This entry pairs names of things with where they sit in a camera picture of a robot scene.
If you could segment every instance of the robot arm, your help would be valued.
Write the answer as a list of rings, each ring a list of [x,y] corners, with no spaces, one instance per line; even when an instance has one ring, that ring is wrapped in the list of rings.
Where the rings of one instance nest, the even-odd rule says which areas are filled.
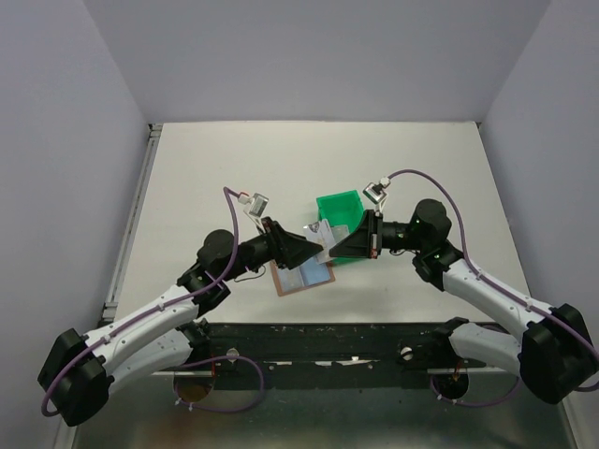
[[[247,203],[246,209],[259,216],[263,203],[258,212],[252,210],[255,201]],[[271,260],[279,268],[295,268],[323,250],[304,237],[287,233],[270,217],[258,223],[260,235],[238,246],[224,281]],[[197,252],[197,262],[163,295],[108,326],[84,335],[69,329],[56,339],[37,381],[69,426],[96,414],[110,394],[128,382],[179,366],[190,357],[201,360],[210,356],[208,339],[194,320],[217,307],[230,291],[221,282],[204,293],[197,292],[225,273],[233,246],[230,232],[211,232]]]
[[[545,402],[559,402],[598,370],[593,354],[564,330],[569,326],[592,345],[575,308],[567,304],[553,308],[483,273],[447,240],[451,221],[439,201],[420,201],[407,224],[385,222],[382,207],[388,185],[383,178],[366,187],[364,194],[376,208],[364,212],[356,231],[330,250],[332,257],[375,259],[383,249],[413,252],[413,265],[423,281],[466,300],[508,332],[452,321],[455,325],[447,338],[456,356],[519,375]],[[556,326],[558,320],[562,326]]]

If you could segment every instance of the metal frame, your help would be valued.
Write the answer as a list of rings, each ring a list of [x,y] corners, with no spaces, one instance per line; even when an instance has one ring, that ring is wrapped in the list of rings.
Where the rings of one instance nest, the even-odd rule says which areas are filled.
[[[151,123],[149,126],[150,136],[148,137],[146,154],[143,158],[141,173],[139,175],[138,185],[136,187],[136,193],[131,206],[131,211],[129,211],[129,218],[127,220],[123,242],[121,243],[121,249],[119,250],[116,269],[112,275],[110,288],[104,304],[104,310],[102,311],[102,321],[105,323],[114,321],[116,308],[119,303],[119,295],[121,294],[121,289],[123,287],[124,272],[129,262],[129,256],[131,255],[133,238],[135,237],[135,233],[138,229],[139,212],[141,211],[141,206],[143,205],[143,200],[148,190],[153,161],[156,157],[160,136],[162,135],[161,123]]]

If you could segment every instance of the bolt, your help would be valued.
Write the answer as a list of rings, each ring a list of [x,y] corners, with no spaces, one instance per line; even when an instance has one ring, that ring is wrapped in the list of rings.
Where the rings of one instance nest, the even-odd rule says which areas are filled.
[[[400,351],[400,355],[402,356],[403,360],[409,362],[414,358],[414,351],[412,351],[412,348],[410,348],[409,346],[404,346]]]
[[[226,355],[228,357],[239,357],[240,356],[240,352],[235,349],[235,348],[231,348],[226,352]],[[231,363],[235,363],[237,360],[235,360],[234,358],[230,359],[229,362]]]

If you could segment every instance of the gray wall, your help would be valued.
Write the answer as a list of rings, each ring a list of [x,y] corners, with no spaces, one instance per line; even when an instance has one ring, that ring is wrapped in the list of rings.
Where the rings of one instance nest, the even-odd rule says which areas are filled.
[[[80,0],[5,3],[0,61],[0,447],[37,449],[38,371],[99,316],[147,127]]]
[[[548,0],[85,0],[152,122],[476,120]]]
[[[580,308],[598,342],[599,2],[552,2],[482,136],[533,294]],[[597,395],[581,400],[599,442]]]

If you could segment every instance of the green box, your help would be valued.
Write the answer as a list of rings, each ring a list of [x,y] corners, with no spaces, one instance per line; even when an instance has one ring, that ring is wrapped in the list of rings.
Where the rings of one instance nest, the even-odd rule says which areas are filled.
[[[316,199],[316,204],[318,205],[319,220],[326,218],[331,226],[347,225],[350,233],[358,228],[364,214],[364,206],[357,190],[320,196]],[[334,263],[340,264],[356,260],[354,258],[339,257],[335,259]]]

